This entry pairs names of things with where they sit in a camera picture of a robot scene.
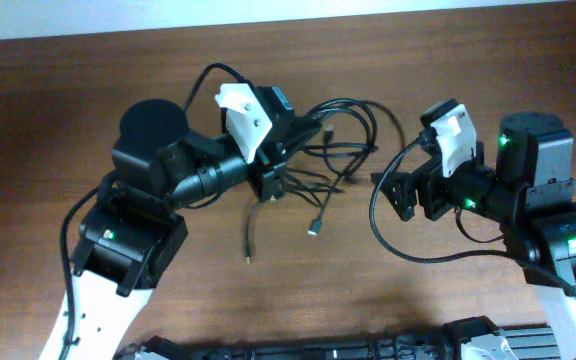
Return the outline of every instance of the wooden table surface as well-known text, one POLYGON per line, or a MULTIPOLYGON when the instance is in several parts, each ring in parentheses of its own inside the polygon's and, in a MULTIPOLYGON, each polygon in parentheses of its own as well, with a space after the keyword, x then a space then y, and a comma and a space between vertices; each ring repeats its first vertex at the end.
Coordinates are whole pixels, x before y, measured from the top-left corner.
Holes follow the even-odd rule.
MULTIPOLYGON (((421 129, 421 112, 455 97, 467 105, 489 164, 499 120, 515 111, 558 114, 576 145, 576 3, 0 41, 0 358, 37 357, 52 330, 64 294, 59 227, 112 169, 122 113, 146 98, 181 103, 215 61, 280 86, 299 113, 341 96, 383 102, 408 139, 421 129)), ((210 77, 188 114, 191 127, 217 134, 213 95, 226 81, 210 77)), ((353 122, 333 121, 337 139, 358 139, 353 122)), ((499 325, 543 322, 509 261, 424 266, 381 248, 368 224, 369 174, 400 143, 387 118, 378 121, 380 151, 359 184, 333 197, 316 238, 306 234, 315 209, 292 197, 267 204, 247 265, 248 185, 184 211, 190 236, 124 343, 155 334, 184 344, 349 336, 482 314, 499 325)), ((404 168, 425 159, 414 152, 404 168)), ((324 169, 303 156, 292 165, 324 169)), ((385 237, 413 254, 502 248, 470 243, 450 214, 436 223, 417 214, 404 224, 384 199, 377 209, 385 237)), ((471 214, 464 222, 482 238, 498 232, 471 214)))

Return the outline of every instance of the green light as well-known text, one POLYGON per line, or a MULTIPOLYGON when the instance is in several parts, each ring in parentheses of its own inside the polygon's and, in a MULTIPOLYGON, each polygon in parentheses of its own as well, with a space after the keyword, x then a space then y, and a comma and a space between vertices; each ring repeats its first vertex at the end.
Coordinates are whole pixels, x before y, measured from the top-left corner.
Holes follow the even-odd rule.
POLYGON ((470 199, 466 199, 465 204, 466 204, 466 207, 467 207, 467 208, 474 208, 474 207, 477 206, 477 204, 476 204, 474 201, 470 200, 470 199))
POLYGON ((568 248, 569 249, 576 249, 576 239, 568 240, 568 248))

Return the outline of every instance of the brown table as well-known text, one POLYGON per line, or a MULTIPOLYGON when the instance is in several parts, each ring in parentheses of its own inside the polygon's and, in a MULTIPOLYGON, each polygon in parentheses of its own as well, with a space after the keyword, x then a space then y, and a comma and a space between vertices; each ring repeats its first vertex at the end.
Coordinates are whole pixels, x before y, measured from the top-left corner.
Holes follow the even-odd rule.
MULTIPOLYGON (((0 41, 0 358, 35 358, 48 338, 64 294, 59 227, 112 169, 121 114, 146 98, 181 103, 214 61, 280 86, 300 113, 340 96, 381 101, 408 139, 422 111, 455 97, 467 105, 489 164, 499 120, 515 111, 558 114, 576 143, 575 3, 0 41)), ((204 134, 219 131, 212 97, 225 81, 211 76, 188 114, 204 134)), ((154 334, 186 344, 349 336, 481 314, 500 325, 544 321, 509 261, 422 266, 381 248, 368 226, 369 174, 400 144, 388 120, 378 121, 381 150, 358 185, 334 196, 317 238, 306 234, 315 210, 302 200, 265 205, 247 265, 248 185, 184 211, 190 236, 124 342, 154 334)), ((357 125, 334 123, 337 139, 357 139, 357 125)), ((416 151, 404 167, 425 159, 416 151)), ((324 169, 303 156, 293 165, 324 169)), ((384 235, 410 253, 502 248, 465 240, 451 215, 404 224, 383 199, 377 212, 384 235)), ((481 238, 498 232, 471 214, 464 222, 481 238)))

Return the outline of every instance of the black tube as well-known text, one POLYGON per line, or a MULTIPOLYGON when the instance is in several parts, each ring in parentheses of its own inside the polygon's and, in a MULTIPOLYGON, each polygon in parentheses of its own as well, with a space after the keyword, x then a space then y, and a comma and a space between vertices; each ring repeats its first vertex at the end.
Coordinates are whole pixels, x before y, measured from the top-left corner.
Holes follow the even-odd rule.
POLYGON ((172 193, 175 208, 181 208, 208 196, 223 193, 248 178, 248 165, 240 155, 229 156, 214 164, 197 168, 181 180, 172 193))

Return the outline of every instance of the white wall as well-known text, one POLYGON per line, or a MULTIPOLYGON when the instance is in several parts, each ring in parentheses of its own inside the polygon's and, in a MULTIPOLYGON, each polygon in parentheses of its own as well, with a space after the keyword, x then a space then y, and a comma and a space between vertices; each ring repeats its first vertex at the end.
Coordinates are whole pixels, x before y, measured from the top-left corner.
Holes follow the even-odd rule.
POLYGON ((0 39, 553 0, 0 0, 0 39))

